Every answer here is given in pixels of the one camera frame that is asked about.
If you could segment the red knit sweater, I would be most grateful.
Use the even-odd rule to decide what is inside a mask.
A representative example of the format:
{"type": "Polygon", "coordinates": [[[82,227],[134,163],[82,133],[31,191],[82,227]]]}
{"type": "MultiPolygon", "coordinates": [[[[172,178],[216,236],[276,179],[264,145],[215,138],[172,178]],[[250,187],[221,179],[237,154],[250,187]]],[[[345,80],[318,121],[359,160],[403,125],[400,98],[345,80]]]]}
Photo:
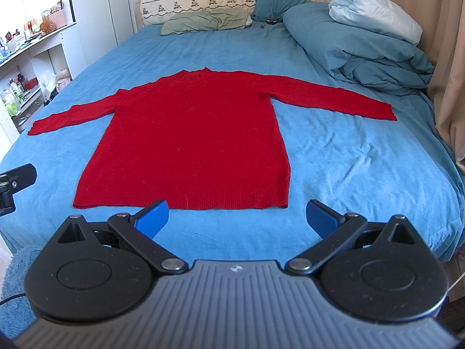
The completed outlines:
{"type": "Polygon", "coordinates": [[[181,71],[36,121],[33,136],[111,115],[73,205],[285,208],[291,169],[273,100],[392,121],[364,95],[253,72],[181,71]]]}

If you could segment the white shelf unit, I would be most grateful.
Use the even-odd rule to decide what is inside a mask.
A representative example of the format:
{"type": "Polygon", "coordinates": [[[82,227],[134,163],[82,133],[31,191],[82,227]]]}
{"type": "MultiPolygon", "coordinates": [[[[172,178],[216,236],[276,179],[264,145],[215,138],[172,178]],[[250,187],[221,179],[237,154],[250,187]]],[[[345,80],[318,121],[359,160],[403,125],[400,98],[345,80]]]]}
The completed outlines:
{"type": "Polygon", "coordinates": [[[72,78],[77,77],[87,67],[83,47],[77,29],[72,3],[64,8],[67,25],[33,40],[32,44],[1,64],[1,89],[9,86],[8,79],[20,73],[28,80],[40,78],[46,72],[67,68],[72,78]]]}

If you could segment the blue fluffy rug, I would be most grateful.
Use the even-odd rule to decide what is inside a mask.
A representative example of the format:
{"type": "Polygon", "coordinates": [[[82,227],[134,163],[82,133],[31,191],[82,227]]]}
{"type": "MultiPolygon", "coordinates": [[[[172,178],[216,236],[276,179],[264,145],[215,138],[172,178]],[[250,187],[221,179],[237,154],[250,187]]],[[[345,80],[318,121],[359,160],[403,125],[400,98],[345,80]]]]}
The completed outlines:
{"type": "Polygon", "coordinates": [[[24,293],[24,278],[42,249],[23,247],[18,250],[6,269],[1,288],[1,301],[17,296],[1,304],[1,332],[9,339],[19,336],[35,322],[35,315],[24,293]]]}

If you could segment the teal blue duvet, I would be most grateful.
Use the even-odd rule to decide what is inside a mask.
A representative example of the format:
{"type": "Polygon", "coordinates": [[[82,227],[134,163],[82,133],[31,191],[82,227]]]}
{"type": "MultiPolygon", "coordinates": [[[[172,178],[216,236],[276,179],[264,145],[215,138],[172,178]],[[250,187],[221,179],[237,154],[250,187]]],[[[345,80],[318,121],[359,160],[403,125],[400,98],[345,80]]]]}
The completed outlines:
{"type": "Polygon", "coordinates": [[[336,80],[392,95],[428,87],[434,66],[416,46],[387,35],[338,23],[323,2],[307,2],[282,18],[292,38],[336,80]]]}

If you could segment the white wardrobe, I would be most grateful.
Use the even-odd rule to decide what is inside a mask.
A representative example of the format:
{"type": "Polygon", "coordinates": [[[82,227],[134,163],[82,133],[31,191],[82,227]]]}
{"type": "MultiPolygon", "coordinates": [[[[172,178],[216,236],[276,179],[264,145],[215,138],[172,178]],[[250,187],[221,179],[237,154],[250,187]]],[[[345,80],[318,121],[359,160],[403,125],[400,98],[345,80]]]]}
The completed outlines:
{"type": "Polygon", "coordinates": [[[70,0],[86,63],[91,65],[134,34],[129,0],[70,0]]]}

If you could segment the white folded blanket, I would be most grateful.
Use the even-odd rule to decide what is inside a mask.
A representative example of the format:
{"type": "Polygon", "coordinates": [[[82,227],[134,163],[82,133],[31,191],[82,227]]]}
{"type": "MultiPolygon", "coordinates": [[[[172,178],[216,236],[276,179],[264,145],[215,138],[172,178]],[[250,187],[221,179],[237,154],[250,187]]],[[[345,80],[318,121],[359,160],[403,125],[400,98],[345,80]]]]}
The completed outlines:
{"type": "Polygon", "coordinates": [[[423,29],[391,0],[331,0],[330,17],[341,24],[366,29],[419,45],[423,29]]]}

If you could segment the green pillow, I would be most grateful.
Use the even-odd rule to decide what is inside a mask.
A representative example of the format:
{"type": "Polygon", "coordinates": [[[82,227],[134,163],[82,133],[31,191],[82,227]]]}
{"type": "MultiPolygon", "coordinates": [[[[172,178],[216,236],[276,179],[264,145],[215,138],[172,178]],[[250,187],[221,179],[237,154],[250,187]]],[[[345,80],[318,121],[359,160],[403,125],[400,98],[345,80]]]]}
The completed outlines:
{"type": "Polygon", "coordinates": [[[241,8],[198,10],[172,16],[162,25],[160,35],[245,29],[251,24],[250,14],[241,8]]]}

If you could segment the teal pillow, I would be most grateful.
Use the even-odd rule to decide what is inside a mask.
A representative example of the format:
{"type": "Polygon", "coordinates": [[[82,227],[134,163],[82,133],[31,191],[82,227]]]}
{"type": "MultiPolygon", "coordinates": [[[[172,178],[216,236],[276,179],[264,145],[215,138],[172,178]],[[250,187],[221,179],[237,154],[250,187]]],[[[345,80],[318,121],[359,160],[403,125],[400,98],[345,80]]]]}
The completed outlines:
{"type": "Polygon", "coordinates": [[[308,2],[310,0],[255,0],[251,18],[256,22],[275,24],[282,21],[287,10],[308,2]]]}

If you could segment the beige curtain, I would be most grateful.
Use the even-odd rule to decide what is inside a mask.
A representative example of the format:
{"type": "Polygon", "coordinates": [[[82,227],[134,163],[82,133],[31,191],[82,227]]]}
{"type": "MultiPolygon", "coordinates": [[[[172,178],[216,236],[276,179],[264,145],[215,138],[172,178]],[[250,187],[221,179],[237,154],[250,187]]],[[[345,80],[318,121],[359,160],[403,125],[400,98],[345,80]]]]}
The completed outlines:
{"type": "Polygon", "coordinates": [[[435,65],[427,94],[435,126],[464,170],[464,0],[391,0],[422,27],[419,43],[435,65]]]}

